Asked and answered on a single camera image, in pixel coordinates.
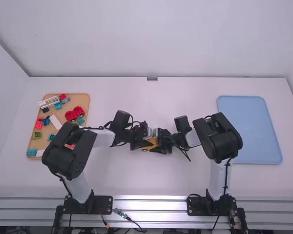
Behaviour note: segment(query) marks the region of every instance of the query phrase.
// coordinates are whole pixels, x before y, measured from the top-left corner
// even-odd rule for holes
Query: wooden board
[[[53,97],[53,96],[59,96],[59,95],[61,95],[61,94],[46,94],[42,98],[42,100],[45,100],[45,99]],[[80,106],[83,108],[83,110],[85,112],[84,123],[82,124],[82,126],[85,126],[86,120],[87,120],[87,115],[88,115],[89,104],[90,104],[90,96],[88,94],[66,94],[66,96],[68,98],[70,98],[70,101],[68,101],[65,104],[62,104],[62,109],[56,110],[54,108],[54,106],[50,106],[49,107],[50,111],[48,111],[47,113],[43,113],[42,109],[39,109],[37,118],[39,118],[39,117],[46,118],[47,116],[55,115],[58,118],[58,120],[60,121],[60,123],[63,125],[67,121],[65,118],[65,113],[67,111],[72,111],[75,106]],[[48,144],[50,143],[50,141],[48,141],[49,135],[50,134],[56,135],[58,130],[56,130],[56,128],[53,126],[52,123],[50,123],[47,126],[42,126],[41,129],[35,129],[35,124],[33,126],[33,132],[34,131],[41,132],[42,137],[41,137],[41,139],[33,140],[32,139],[33,132],[32,132],[32,134],[29,136],[30,141],[29,141],[27,149],[44,150],[48,146]],[[41,156],[27,156],[27,157],[30,159],[40,159],[41,158]]]

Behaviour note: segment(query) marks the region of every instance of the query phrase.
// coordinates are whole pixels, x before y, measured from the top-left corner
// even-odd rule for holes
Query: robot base
[[[214,201],[206,189],[206,197],[187,198],[189,216],[229,216],[230,212],[237,214],[237,206],[235,198],[228,194],[221,196],[218,201]]]
[[[72,197],[66,196],[63,204],[63,214],[110,215],[112,213],[112,196],[95,196],[93,191],[84,204]]]
[[[70,196],[66,196],[64,204],[57,206],[55,210],[55,218],[52,226],[52,234],[58,234],[60,229],[60,220],[63,214],[72,215],[110,215],[112,213],[113,197],[112,196],[95,196],[91,190],[91,194],[84,204]]]

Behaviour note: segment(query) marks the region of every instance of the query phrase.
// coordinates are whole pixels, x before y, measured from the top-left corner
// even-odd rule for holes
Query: white table
[[[38,101],[47,93],[61,92],[90,94],[89,126],[105,124],[117,110],[124,110],[151,128],[172,133],[175,117],[187,115],[192,122],[216,113],[220,95],[263,97],[283,162],[236,164],[231,192],[246,209],[250,228],[293,229],[293,96],[285,78],[30,78],[0,156],[0,225],[51,226],[55,207],[63,202],[66,192],[58,179],[40,160],[25,156]],[[96,194],[117,198],[114,207],[127,210],[144,227],[210,228],[214,217],[189,217],[185,212],[185,197],[204,195],[209,182],[209,159],[202,148],[189,156],[192,163],[177,149],[166,156],[131,152],[129,146],[94,149],[85,172]],[[114,226],[131,226],[114,215],[106,219]],[[75,224],[102,226],[97,215],[74,215]],[[228,227],[224,217],[219,224]]]

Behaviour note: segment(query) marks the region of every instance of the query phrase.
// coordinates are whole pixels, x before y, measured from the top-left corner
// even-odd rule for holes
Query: red block
[[[42,117],[37,118],[35,129],[41,129],[42,128],[42,121],[39,121],[39,119],[43,119]]]
[[[73,150],[75,148],[75,145],[64,144],[64,147]]]
[[[65,98],[66,98],[66,95],[65,94],[59,95],[59,99],[64,100]]]

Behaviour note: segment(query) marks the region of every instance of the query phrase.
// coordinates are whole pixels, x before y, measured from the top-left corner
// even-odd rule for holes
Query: blue mat
[[[261,97],[220,96],[222,112],[240,133],[243,148],[235,163],[280,164],[282,154],[274,132],[266,102]]]

